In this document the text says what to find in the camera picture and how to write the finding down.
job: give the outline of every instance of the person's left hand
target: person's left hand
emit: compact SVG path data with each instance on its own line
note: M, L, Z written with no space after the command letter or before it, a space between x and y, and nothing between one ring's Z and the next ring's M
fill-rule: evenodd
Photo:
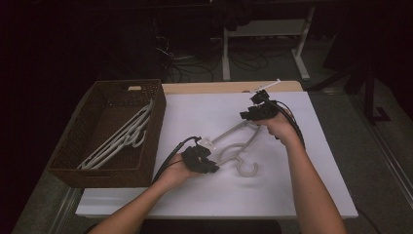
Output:
M169 161L169 166L161 173L156 183L164 186L166 190L171 190L189 177L198 176L199 173L189 171L182 161L181 154L175 154Z

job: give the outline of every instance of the person's right hand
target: person's right hand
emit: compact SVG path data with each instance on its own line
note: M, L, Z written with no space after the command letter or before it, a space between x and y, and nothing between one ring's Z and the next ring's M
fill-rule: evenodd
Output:
M258 120L254 121L254 123L257 125L267 126L268 133L280 139L284 145L286 145L290 140L299 140L294 128L281 113L278 113L274 118Z

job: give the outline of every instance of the white table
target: white table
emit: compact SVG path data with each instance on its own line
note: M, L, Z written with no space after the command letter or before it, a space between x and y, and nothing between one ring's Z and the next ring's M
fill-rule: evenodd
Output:
M175 146L190 136L218 137L242 121L241 111L252 102L252 94L167 95L167 110L158 148L155 172ZM355 205L342 179L316 112L305 92L270 93L271 99L287 104L294 113L306 141L307 151L343 218L357 217ZM251 128L218 142L209 159L215 161L220 148L245 142ZM222 165L215 174L188 180L165 195L150 212L152 218L295 218L287 156L283 145L261 129L241 155L245 170L259 165L255 177L242 177L236 162ZM85 189L76 215L110 215L144 188Z

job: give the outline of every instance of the hand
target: hand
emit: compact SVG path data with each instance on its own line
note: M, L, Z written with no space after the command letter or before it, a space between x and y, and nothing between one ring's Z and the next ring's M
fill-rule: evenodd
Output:
M282 141L286 145L291 139L298 138L294 128L281 113L274 118L254 121L257 125L267 126L268 133Z
M198 173L191 172L186 168L181 154L175 154L170 159L169 166L161 173L156 183L162 185L168 191L181 185L189 177L198 175Z

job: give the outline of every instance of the black sensor device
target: black sensor device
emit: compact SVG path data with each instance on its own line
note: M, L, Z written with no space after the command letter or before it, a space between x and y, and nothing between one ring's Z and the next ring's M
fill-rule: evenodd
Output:
M264 102L264 100L268 100L270 96L267 94L265 90L257 92L252 98L252 102L255 104L248 108L248 111L240 112L241 118L246 120L263 120L263 119L271 119L275 117L279 111L276 108L277 101L276 100L269 100L269 102Z

